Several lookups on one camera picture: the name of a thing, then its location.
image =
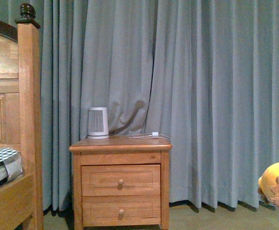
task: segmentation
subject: bedpost finial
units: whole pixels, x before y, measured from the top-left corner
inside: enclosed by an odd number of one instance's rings
[[[31,23],[33,24],[37,29],[40,28],[40,25],[35,21],[36,17],[36,11],[34,7],[29,3],[24,3],[20,6],[20,15],[21,18],[18,18],[15,20],[17,24],[20,23]]]
[[[36,12],[34,7],[29,3],[24,3],[20,6],[20,15],[23,18],[35,18]]]

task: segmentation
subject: nightstand top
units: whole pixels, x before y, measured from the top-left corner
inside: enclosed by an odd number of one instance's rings
[[[163,138],[127,138],[126,136],[110,136],[107,139],[85,138],[70,146],[72,152],[80,151],[147,151],[170,150],[172,145]]]

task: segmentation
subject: nightstand leg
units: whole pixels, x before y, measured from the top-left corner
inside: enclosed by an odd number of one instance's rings
[[[169,229],[169,152],[161,159],[161,229]]]
[[[83,230],[82,188],[81,188],[81,155],[73,155],[73,210],[74,230]]]

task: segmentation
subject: bedding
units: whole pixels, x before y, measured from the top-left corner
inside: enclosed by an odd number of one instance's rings
[[[18,151],[12,148],[0,149],[0,184],[9,182],[22,174],[22,160]]]

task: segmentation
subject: floor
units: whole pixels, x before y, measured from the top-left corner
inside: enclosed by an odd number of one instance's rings
[[[48,212],[45,215],[45,230],[73,230],[73,214]],[[254,209],[238,205],[232,211],[225,206],[217,209],[196,209],[187,205],[170,208],[170,230],[279,230],[279,210],[260,206]],[[85,230],[159,230],[154,226],[95,227]]]

